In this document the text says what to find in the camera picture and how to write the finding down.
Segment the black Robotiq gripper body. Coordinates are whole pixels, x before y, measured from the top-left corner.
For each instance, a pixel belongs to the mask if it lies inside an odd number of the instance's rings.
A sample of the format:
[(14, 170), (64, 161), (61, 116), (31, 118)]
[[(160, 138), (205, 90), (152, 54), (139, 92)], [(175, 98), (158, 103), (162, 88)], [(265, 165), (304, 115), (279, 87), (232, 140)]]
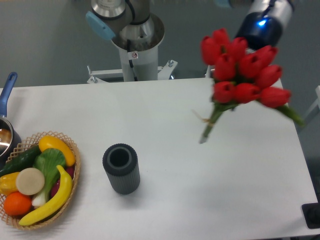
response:
[(246, 15), (235, 37), (245, 38), (250, 49), (259, 50), (265, 46), (275, 47), (283, 31), (283, 25), (275, 17), (252, 12)]

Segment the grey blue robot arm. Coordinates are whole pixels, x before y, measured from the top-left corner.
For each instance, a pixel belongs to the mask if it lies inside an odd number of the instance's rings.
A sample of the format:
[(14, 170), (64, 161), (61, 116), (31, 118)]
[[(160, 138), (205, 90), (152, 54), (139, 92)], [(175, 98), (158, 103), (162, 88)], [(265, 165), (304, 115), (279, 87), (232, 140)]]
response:
[[(221, 8), (249, 7), (236, 36), (244, 37), (252, 50), (276, 46), (295, 10), (291, 0), (216, 0), (214, 3)], [(105, 40), (114, 39), (129, 25), (144, 24), (151, 16), (148, 0), (92, 0), (90, 5), (86, 21)]]

